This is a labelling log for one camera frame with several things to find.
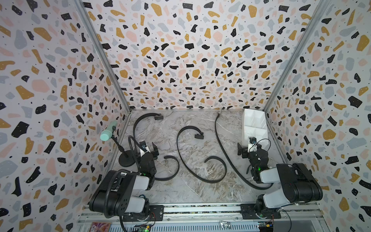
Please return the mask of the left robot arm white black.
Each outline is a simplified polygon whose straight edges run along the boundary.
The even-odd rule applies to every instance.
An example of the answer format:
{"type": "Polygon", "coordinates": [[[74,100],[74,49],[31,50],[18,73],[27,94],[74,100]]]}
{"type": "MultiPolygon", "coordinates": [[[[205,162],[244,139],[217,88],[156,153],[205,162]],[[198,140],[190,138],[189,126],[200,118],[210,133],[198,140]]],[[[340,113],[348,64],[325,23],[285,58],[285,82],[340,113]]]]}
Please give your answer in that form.
{"type": "Polygon", "coordinates": [[[144,141],[139,146],[140,157],[135,158],[138,172],[125,169],[109,171],[89,201],[90,211],[103,213],[106,218],[131,215],[144,220],[150,215],[149,200],[134,196],[133,191],[152,188],[157,173],[158,148],[153,144],[150,151],[144,141]]]}

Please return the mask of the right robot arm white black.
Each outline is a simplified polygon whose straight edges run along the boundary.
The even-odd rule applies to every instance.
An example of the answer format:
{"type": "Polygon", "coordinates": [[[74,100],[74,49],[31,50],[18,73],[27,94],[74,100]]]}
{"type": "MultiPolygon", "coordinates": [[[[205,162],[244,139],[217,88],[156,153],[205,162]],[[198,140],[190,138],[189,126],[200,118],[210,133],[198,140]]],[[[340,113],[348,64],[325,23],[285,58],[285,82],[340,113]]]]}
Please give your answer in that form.
{"type": "Polygon", "coordinates": [[[268,167],[268,150],[263,149],[255,137],[249,138],[246,147],[239,143],[237,146],[238,155],[249,160],[247,171],[256,183],[281,185],[274,192],[258,196],[254,204],[242,204],[243,218],[280,218],[278,210],[284,206],[322,200],[322,188],[303,163],[268,167]]]}

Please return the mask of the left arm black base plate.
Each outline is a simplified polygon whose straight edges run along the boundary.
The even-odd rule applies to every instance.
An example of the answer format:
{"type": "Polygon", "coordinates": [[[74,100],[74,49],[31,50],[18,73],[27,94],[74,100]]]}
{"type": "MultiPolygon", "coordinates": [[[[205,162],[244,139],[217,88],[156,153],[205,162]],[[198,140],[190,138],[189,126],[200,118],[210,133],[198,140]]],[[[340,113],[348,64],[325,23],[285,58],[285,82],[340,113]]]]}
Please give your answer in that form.
{"type": "Polygon", "coordinates": [[[124,222],[145,223],[163,221],[164,205],[145,205],[141,213],[128,213],[122,218],[124,222]]]}

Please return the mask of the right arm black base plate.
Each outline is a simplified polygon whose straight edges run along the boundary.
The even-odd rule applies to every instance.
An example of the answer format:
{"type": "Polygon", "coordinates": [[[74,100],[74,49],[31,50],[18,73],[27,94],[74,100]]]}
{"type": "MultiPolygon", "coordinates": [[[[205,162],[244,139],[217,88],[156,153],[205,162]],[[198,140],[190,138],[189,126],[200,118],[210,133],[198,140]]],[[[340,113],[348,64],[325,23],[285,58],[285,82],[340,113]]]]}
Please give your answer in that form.
{"type": "Polygon", "coordinates": [[[259,204],[241,204],[241,215],[243,219],[280,219],[278,208],[267,208],[259,204]]]}

